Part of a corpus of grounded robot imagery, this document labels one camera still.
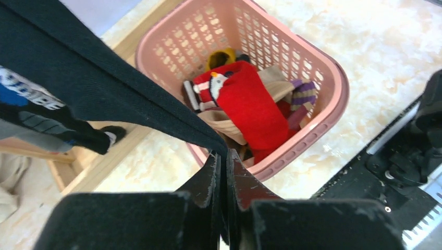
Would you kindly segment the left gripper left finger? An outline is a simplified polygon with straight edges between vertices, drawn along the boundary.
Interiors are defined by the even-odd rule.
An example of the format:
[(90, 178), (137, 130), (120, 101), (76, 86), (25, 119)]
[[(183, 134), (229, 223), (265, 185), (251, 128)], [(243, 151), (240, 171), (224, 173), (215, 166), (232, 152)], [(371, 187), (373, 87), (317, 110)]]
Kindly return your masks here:
[(221, 158), (178, 190), (74, 193), (53, 209), (35, 249), (219, 249)]

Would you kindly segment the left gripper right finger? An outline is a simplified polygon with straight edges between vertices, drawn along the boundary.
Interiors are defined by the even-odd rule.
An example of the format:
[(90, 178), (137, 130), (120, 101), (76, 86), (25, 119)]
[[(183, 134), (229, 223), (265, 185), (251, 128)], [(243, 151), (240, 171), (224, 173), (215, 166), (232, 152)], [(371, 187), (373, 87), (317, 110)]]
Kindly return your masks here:
[(402, 233), (369, 199), (282, 199), (231, 149), (226, 159), (230, 249), (403, 249)]

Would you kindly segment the beige maroon striped sock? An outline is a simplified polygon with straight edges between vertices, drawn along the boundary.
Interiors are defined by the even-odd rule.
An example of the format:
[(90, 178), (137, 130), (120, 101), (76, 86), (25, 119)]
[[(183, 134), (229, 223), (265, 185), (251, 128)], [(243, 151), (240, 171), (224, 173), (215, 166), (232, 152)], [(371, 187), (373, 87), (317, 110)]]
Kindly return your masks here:
[[(289, 120), (289, 127), (297, 130), (302, 119), (313, 109), (317, 98), (317, 88), (308, 79), (286, 81), (277, 65), (270, 66), (257, 73), (266, 90), (278, 105), (283, 115)], [(198, 114), (210, 127), (231, 138), (240, 145), (247, 142), (240, 130), (219, 109), (206, 109)]]

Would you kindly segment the pink plastic laundry basket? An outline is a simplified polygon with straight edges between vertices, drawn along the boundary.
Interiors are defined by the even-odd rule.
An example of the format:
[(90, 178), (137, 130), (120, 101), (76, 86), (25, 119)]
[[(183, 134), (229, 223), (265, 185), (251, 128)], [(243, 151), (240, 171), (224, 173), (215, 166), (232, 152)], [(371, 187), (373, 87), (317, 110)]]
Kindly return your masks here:
[[(257, 72), (277, 65), (286, 81), (308, 79), (317, 88), (313, 109), (297, 130), (289, 127), (293, 136), (261, 162), (255, 164), (254, 157), (245, 162), (247, 169), (264, 181), (297, 158), (339, 120), (349, 99), (349, 83), (333, 59), (293, 34), (252, 1), (182, 2), (140, 40), (135, 64), (140, 72), (194, 111), (183, 82), (193, 83), (206, 72), (209, 55), (228, 47), (236, 50), (235, 62), (246, 61)], [(203, 111), (221, 110), (213, 102), (202, 103), (196, 95)], [(239, 145), (220, 134), (229, 144)]]

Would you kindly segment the plain red sock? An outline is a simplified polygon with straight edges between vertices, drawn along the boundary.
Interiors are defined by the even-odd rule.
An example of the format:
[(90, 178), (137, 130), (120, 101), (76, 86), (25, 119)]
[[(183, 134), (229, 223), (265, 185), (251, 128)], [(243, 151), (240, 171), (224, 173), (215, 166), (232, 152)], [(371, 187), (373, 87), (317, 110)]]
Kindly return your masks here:
[(197, 76), (193, 83), (202, 103), (216, 104), (239, 129), (255, 164), (293, 136), (287, 119), (250, 63), (237, 61), (215, 68)]

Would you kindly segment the mustard yellow sock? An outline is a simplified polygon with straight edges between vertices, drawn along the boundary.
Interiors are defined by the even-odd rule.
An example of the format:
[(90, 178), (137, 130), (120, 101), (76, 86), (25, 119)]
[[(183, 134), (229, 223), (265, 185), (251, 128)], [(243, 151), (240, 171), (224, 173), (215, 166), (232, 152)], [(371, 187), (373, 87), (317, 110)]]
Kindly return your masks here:
[(205, 71), (210, 71), (217, 67), (232, 64), (236, 61), (236, 50), (233, 48), (225, 48), (211, 53), (205, 65)]

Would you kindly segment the black patterned sport sock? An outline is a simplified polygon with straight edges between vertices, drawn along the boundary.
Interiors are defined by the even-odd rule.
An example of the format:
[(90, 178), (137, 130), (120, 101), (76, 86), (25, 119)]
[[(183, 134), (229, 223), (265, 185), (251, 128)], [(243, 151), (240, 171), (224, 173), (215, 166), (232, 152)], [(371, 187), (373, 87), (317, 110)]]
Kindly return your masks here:
[(1, 139), (17, 138), (50, 152), (75, 146), (105, 155), (127, 134), (119, 126), (93, 128), (45, 88), (1, 67)]

